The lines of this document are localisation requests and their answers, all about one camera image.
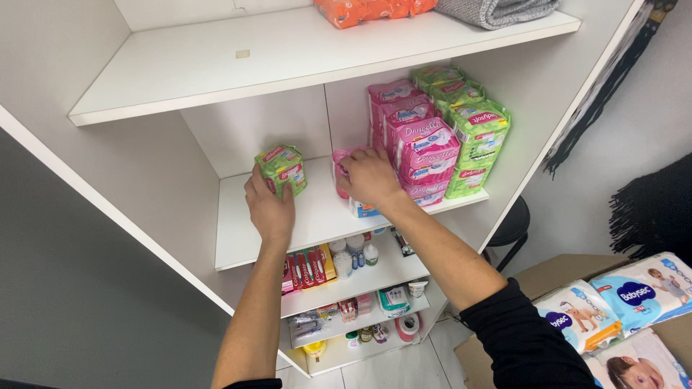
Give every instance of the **cardboard box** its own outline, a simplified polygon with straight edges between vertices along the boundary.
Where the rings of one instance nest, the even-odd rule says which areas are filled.
[[[521,291],[531,301],[574,280],[591,278],[629,263],[624,255],[562,254],[516,274]],[[656,335],[687,372],[692,372],[692,314],[678,316],[652,326]],[[454,349],[462,364],[468,389],[495,388],[492,360],[483,345],[472,335]]]

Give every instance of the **shelf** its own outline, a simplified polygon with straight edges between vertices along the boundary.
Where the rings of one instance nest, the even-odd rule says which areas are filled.
[[[376,292],[372,292],[370,294],[370,301],[372,303],[370,312],[364,315],[358,314],[358,318],[356,318],[356,320],[344,323],[341,320],[341,313],[339,313],[338,315],[334,316],[332,320],[329,322],[329,328],[325,329],[324,331],[318,334],[306,336],[298,340],[295,339],[293,333],[291,332],[291,347],[298,348],[300,346],[308,345],[310,343],[314,343],[317,341],[323,341],[333,336],[343,335],[347,332],[356,331],[358,329],[365,328],[369,325],[391,320],[391,318],[388,318],[382,311],[382,309],[380,309],[379,304],[377,302]],[[422,311],[423,309],[430,308],[430,303],[428,302],[428,299],[425,297],[425,294],[419,298],[413,298],[408,296],[408,303],[411,307],[411,310],[407,314],[412,314],[418,311]]]
[[[337,280],[321,287],[313,287],[281,297],[281,317],[285,318],[430,275],[423,262],[418,259],[418,255],[404,257],[401,254],[399,244],[390,231],[373,235],[368,243],[377,247],[379,252],[379,259],[375,266],[366,265],[358,268],[348,280]]]
[[[571,33],[580,24],[553,12],[490,31],[427,12],[339,30],[306,7],[141,31],[69,118],[88,125],[307,87]],[[250,56],[237,59],[242,50]]]
[[[349,347],[346,337],[343,335],[330,338],[327,341],[327,349],[320,356],[319,361],[315,358],[307,357],[307,369],[311,376],[326,373],[328,371],[341,368],[351,363],[362,361],[383,352],[392,351],[397,348],[421,342],[420,334],[411,342],[404,342],[399,338],[396,325],[393,320],[385,322],[389,328],[389,337],[384,343],[377,343],[374,339],[367,343],[361,343],[358,347]]]
[[[336,194],[330,156],[307,161],[304,168],[308,184],[295,198],[295,228],[289,252],[391,225],[381,215],[358,218],[351,214],[348,201]],[[218,271],[254,262],[260,252],[262,239],[250,221],[250,210],[245,203],[243,185],[249,176],[221,180],[215,266]],[[481,190],[424,209],[433,214],[488,198],[488,192]]]

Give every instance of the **black sleeve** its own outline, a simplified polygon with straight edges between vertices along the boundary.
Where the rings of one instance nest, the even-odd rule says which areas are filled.
[[[267,378],[232,383],[224,389],[281,389],[282,385],[279,378]]]
[[[498,389],[598,388],[579,353],[538,315],[515,279],[461,317],[493,359]]]

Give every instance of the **white tile floor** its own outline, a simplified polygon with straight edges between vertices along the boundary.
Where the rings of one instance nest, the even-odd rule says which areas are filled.
[[[288,389],[466,389],[462,367],[454,347],[472,332],[452,319],[432,328],[418,345],[375,356],[338,370],[307,379],[283,359],[277,361],[276,377]]]

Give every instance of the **gray blanket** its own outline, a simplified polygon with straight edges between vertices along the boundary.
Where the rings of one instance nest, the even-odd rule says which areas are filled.
[[[488,30],[544,17],[561,0],[439,0],[435,10]]]

